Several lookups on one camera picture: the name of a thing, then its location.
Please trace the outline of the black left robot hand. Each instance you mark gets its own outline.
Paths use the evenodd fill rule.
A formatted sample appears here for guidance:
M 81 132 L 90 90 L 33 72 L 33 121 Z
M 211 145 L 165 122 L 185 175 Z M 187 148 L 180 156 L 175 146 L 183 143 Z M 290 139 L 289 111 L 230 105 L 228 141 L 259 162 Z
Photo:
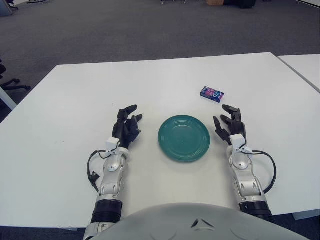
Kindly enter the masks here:
M 143 118 L 143 115 L 132 115 L 129 118 L 137 108 L 138 106 L 135 104 L 118 111 L 117 121 L 112 130 L 112 137 L 119 139 L 120 148 L 128 149 L 129 145 L 136 140 L 141 132 L 138 122 Z

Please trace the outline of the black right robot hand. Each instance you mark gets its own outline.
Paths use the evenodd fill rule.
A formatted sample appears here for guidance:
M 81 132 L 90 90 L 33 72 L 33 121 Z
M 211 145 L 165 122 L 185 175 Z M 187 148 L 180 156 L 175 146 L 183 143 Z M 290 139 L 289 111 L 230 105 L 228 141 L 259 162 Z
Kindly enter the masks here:
M 222 109 L 230 114 L 231 118 L 221 114 L 220 119 L 228 126 L 229 131 L 221 128 L 221 123 L 216 116 L 213 117 L 215 132 L 223 140 L 226 141 L 229 146 L 231 143 L 232 135 L 242 135 L 247 142 L 246 126 L 242 122 L 241 110 L 226 104 L 222 105 Z

